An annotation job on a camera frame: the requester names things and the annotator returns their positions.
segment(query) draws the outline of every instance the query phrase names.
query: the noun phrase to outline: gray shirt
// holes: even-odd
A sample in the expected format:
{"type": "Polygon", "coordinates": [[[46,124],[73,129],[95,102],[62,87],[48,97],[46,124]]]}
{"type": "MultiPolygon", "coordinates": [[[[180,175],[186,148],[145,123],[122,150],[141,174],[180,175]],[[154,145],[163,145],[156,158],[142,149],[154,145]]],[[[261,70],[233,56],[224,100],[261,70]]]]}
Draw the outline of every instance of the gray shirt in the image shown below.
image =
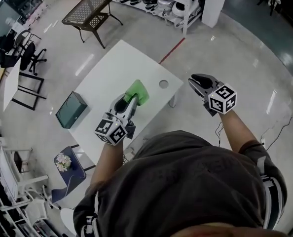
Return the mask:
{"type": "Polygon", "coordinates": [[[94,215],[96,191],[100,237],[165,237],[209,222],[261,227],[265,192],[256,163],[263,156],[285,204],[283,176],[259,142],[238,154],[184,131],[161,134],[110,180],[87,190],[74,210],[75,229],[80,234],[86,216],[94,215]]]}

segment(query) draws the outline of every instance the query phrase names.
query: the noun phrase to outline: person's arm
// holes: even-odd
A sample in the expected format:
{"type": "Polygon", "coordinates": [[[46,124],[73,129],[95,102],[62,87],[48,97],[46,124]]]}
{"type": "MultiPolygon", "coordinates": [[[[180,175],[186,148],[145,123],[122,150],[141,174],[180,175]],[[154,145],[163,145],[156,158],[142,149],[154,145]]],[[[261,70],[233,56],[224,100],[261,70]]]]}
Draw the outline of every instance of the person's arm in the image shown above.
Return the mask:
{"type": "Polygon", "coordinates": [[[95,167],[91,184],[107,181],[122,166],[123,140],[116,146],[105,144],[95,167]]]}
{"type": "Polygon", "coordinates": [[[220,114],[225,134],[232,150],[236,153],[249,141],[257,141],[252,132],[241,121],[239,116],[231,110],[227,114],[220,114]]]}

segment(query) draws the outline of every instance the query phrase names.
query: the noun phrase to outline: black office chair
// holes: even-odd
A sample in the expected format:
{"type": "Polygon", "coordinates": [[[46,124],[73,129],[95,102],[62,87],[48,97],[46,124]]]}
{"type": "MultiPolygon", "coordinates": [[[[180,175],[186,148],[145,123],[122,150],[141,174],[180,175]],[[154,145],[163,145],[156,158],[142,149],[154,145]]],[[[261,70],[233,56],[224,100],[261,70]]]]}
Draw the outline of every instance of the black office chair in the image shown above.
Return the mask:
{"type": "Polygon", "coordinates": [[[35,36],[36,38],[38,39],[41,39],[39,38],[37,35],[35,34],[32,34],[29,30],[24,30],[22,31],[16,38],[15,40],[15,46],[20,46],[22,49],[26,50],[26,46],[29,45],[29,42],[33,42],[35,43],[34,41],[32,41],[32,38],[33,36],[35,36]],[[23,41],[25,38],[28,38],[27,42],[25,45],[23,45],[23,41]]]}
{"type": "Polygon", "coordinates": [[[3,69],[14,67],[18,59],[18,55],[7,55],[2,51],[0,52],[0,66],[3,69]]]}
{"type": "Polygon", "coordinates": [[[46,62],[47,59],[39,59],[39,57],[41,56],[42,52],[44,51],[47,51],[47,49],[43,49],[41,50],[41,52],[38,54],[38,55],[35,55],[35,51],[36,51],[36,46],[34,43],[30,43],[23,56],[22,56],[22,60],[21,60],[21,63],[20,63],[20,70],[21,71],[24,71],[28,68],[28,65],[30,64],[31,62],[31,66],[29,68],[29,72],[31,72],[32,70],[34,71],[34,75],[37,76],[38,73],[35,72],[36,70],[36,64],[38,62],[46,62]]]}
{"type": "Polygon", "coordinates": [[[0,49],[8,53],[14,48],[15,40],[12,35],[0,37],[0,49]]]}

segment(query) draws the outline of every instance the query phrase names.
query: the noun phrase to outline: concrete floor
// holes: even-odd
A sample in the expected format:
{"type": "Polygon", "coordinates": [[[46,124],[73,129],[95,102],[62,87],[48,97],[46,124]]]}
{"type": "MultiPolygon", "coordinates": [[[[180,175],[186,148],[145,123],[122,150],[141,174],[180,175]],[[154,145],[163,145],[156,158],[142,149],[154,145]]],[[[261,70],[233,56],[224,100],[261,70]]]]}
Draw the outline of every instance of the concrete floor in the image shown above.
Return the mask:
{"type": "MultiPolygon", "coordinates": [[[[39,49],[47,48],[45,58],[48,61],[37,67],[38,76],[45,78],[41,93],[47,100],[40,100],[34,112],[11,102],[2,115],[3,134],[8,146],[34,149],[36,171],[49,175],[49,188],[64,187],[53,158],[64,147],[76,144],[70,133],[60,127],[54,114],[94,65],[120,39],[157,62],[182,39],[181,31],[171,25],[166,26],[161,18],[112,3],[113,14],[122,20],[124,26],[110,18],[99,29],[101,39],[107,45],[105,50],[89,32],[83,32],[83,38],[86,39],[83,44],[76,29],[61,23],[62,18],[78,2],[60,0],[33,29],[42,38],[39,49]],[[59,22],[56,26],[44,33],[44,29],[57,20],[59,22]],[[80,67],[83,70],[76,75],[80,67]]],[[[185,84],[180,90],[175,108],[164,108],[157,115],[144,134],[132,143],[134,151],[139,149],[139,140],[143,137],[177,129],[192,132],[214,145],[218,144],[214,131],[220,118],[212,118],[202,107],[201,99],[187,85],[187,79],[193,73],[211,74],[233,86],[238,92],[235,111],[255,136],[260,138],[270,128],[264,136],[267,145],[293,114],[293,77],[263,42],[224,14],[220,15],[213,29],[201,22],[194,23],[186,40],[162,65],[185,84]]],[[[32,102],[24,95],[16,97],[28,104],[32,102]]],[[[224,133],[221,133],[221,146],[229,148],[224,133]]],[[[287,233],[293,227],[293,119],[271,147],[269,154],[284,174],[288,187],[285,213],[277,227],[287,233]]],[[[86,155],[82,156],[81,163],[83,167],[92,165],[86,155]]],[[[62,207],[74,208],[77,205],[89,184],[92,171],[87,174],[87,179],[59,202],[62,207]]],[[[58,231],[72,236],[61,222],[59,211],[50,210],[48,214],[58,231]]]]}
{"type": "Polygon", "coordinates": [[[293,76],[293,28],[266,2],[259,0],[225,0],[223,12],[257,36],[281,60],[293,76]]]}

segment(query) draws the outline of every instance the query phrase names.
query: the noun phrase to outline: black cable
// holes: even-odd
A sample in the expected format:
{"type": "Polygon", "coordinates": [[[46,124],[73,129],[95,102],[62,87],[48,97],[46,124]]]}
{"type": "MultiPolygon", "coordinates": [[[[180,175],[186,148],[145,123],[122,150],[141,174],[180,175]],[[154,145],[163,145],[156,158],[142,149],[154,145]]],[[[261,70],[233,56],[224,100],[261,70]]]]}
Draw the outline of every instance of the black cable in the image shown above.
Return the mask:
{"type": "Polygon", "coordinates": [[[220,143],[221,143],[220,133],[221,133],[221,131],[223,130],[223,126],[222,126],[221,130],[218,132],[218,134],[217,134],[217,130],[219,129],[219,127],[220,127],[221,124],[222,124],[222,121],[220,122],[220,124],[218,125],[218,127],[217,127],[216,130],[215,130],[215,134],[216,134],[216,136],[217,136],[218,139],[219,139],[219,146],[220,146],[220,143]]]}
{"type": "Polygon", "coordinates": [[[285,125],[281,128],[281,130],[280,130],[280,132],[279,132],[277,138],[276,138],[276,139],[275,139],[275,140],[269,145],[269,147],[266,149],[267,151],[268,151],[268,150],[270,149],[270,147],[276,142],[276,140],[278,140],[278,138],[279,138],[281,132],[283,131],[283,129],[284,129],[286,126],[290,125],[290,122],[291,122],[292,119],[293,119],[293,116],[291,116],[291,118],[290,118],[288,124],[285,124],[285,125]]]}

